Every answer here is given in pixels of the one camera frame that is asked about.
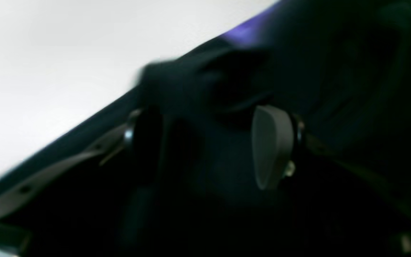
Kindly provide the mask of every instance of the screw hole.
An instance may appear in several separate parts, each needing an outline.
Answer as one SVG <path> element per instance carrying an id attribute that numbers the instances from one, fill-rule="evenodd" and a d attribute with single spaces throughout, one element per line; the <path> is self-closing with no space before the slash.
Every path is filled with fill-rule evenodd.
<path id="1" fill-rule="evenodd" d="M 24 187 L 20 188 L 20 193 L 21 194 L 26 194 L 26 193 L 31 192 L 31 190 L 32 190 L 32 188 L 30 186 L 24 186 Z"/>

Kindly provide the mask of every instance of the white wall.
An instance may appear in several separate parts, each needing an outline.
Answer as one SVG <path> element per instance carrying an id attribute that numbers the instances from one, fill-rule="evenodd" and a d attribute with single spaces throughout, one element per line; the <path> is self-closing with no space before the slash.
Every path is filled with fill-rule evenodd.
<path id="1" fill-rule="evenodd" d="M 0 174 L 276 0 L 0 0 Z"/>

